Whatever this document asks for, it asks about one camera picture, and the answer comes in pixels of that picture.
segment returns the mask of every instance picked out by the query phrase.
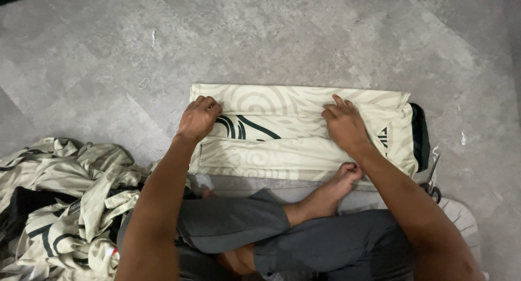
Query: gray pants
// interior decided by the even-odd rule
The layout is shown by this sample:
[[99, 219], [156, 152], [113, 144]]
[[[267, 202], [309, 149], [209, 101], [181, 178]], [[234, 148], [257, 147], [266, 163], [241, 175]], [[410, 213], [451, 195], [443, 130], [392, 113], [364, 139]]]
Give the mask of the gray pants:
[[[121, 225], [118, 244], [129, 220]], [[281, 205], [261, 190], [247, 199], [183, 200], [177, 227], [185, 280], [226, 280], [212, 254], [251, 243], [255, 268], [265, 275], [308, 271], [323, 272], [325, 280], [412, 278], [413, 249], [388, 210], [317, 218], [290, 229]]]

